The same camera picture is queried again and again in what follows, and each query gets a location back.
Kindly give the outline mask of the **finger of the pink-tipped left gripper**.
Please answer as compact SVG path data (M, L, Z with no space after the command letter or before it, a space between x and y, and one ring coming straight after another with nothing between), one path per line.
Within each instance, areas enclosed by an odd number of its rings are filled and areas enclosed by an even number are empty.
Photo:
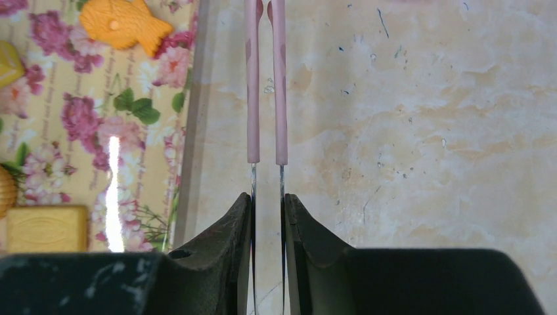
M256 196L259 148L259 21L262 1L245 1L247 161L251 192L216 223L172 252L180 266L172 279L173 314L245 314L248 280L256 280Z

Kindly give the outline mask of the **pink-tipped right gripper finger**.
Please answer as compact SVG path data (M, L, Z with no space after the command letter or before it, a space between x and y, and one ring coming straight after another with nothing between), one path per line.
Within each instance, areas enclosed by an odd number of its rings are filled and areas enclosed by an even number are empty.
M353 305L342 261L342 255L349 249L348 244L315 220L296 195L285 192L288 128L284 1L270 1L267 16L273 27L282 298L290 301L291 314L348 314L352 312Z

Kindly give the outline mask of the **yellow square biscuit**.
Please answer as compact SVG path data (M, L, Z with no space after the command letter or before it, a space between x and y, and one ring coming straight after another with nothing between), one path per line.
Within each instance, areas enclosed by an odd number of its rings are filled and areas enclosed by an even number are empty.
M11 208L6 216L7 252L86 252L88 218L82 205Z

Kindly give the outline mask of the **floral serving tray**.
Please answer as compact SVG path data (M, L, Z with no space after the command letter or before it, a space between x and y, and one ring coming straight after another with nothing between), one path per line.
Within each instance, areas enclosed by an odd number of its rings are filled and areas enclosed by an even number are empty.
M18 206L84 205L92 251L170 251L198 1L149 1L170 23L154 58L90 39L83 1L2 1L25 74L1 89L1 166Z

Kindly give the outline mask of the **round orange cookie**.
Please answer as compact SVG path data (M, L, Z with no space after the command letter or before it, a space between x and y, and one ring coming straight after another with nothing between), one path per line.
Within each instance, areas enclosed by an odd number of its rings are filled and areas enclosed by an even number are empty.
M18 197L18 187L13 176L1 167L0 174L0 216L4 218L7 211L14 207Z

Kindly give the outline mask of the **orange croissant pastry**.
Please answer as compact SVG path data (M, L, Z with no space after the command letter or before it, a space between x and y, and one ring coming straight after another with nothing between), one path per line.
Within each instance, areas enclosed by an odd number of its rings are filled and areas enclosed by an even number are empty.
M79 21L92 40L119 50L139 44L151 58L173 31L171 24L152 15L145 1L86 1Z

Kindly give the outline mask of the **yellow cheese wedge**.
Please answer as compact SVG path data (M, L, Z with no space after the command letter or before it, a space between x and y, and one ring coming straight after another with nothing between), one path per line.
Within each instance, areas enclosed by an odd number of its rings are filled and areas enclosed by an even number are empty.
M25 73L16 48L7 41L1 41L1 88L20 79Z

